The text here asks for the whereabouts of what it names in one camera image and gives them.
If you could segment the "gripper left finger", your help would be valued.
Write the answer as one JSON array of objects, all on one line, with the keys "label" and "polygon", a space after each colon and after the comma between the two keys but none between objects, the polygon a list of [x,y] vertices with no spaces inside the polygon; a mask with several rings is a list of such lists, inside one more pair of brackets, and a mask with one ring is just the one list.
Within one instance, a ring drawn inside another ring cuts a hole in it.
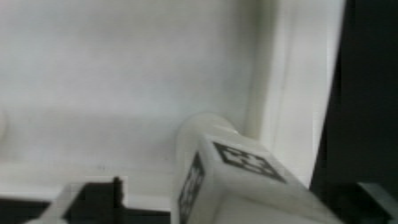
[{"label": "gripper left finger", "polygon": [[37,218],[23,224],[124,224],[122,180],[69,184]]}]

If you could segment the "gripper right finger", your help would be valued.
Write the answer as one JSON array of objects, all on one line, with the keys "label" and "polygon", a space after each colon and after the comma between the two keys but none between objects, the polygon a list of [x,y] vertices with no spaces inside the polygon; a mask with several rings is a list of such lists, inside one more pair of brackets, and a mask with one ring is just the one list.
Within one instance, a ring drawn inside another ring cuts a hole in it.
[{"label": "gripper right finger", "polygon": [[398,200],[394,199],[380,184],[371,182],[359,182],[359,187],[369,196],[373,204],[387,213],[389,220],[385,224],[398,224]]}]

